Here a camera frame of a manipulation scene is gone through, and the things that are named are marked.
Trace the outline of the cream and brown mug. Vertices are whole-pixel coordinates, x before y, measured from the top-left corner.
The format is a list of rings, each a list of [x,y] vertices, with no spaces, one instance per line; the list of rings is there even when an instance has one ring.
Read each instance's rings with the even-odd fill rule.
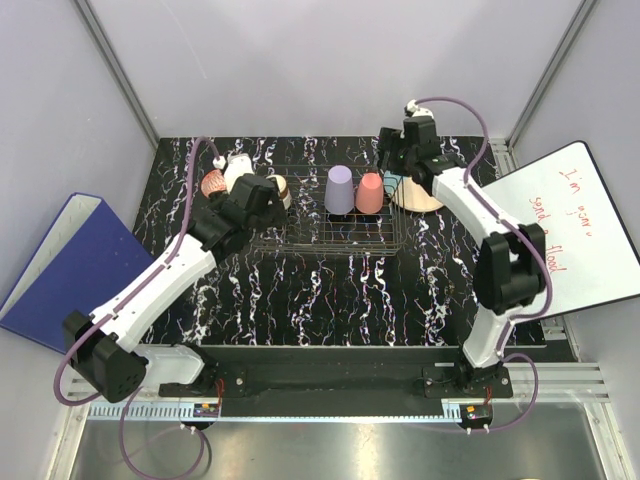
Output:
[[[272,174],[268,175],[267,179],[277,186],[279,199],[283,203],[284,209],[288,210],[291,207],[292,196],[285,177],[278,174]]]

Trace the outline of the cream and blue plate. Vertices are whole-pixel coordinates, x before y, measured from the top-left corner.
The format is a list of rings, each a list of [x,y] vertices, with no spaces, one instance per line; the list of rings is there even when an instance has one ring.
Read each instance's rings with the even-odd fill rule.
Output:
[[[410,177],[386,172],[384,187],[392,203],[410,212],[429,213],[443,206]]]

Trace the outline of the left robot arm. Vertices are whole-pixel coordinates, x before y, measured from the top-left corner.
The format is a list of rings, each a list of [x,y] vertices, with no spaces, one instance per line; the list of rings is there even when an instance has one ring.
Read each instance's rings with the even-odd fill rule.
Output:
[[[231,192],[192,220],[169,247],[114,298],[63,322],[71,366],[110,403],[143,387],[166,396],[207,396],[222,385],[219,363],[194,344],[144,345],[145,332],[190,286],[226,258],[243,250],[252,235],[286,220],[276,177],[244,174]]]

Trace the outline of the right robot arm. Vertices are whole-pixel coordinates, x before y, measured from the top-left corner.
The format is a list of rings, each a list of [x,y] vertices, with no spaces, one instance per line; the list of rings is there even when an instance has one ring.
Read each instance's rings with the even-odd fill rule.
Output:
[[[523,308],[551,291],[545,233],[508,215],[473,180],[469,165],[443,153],[431,115],[413,114],[400,129],[381,128],[377,164],[442,203],[478,245],[473,291],[479,307],[453,374],[460,393],[476,396],[498,378],[515,324],[529,318]]]

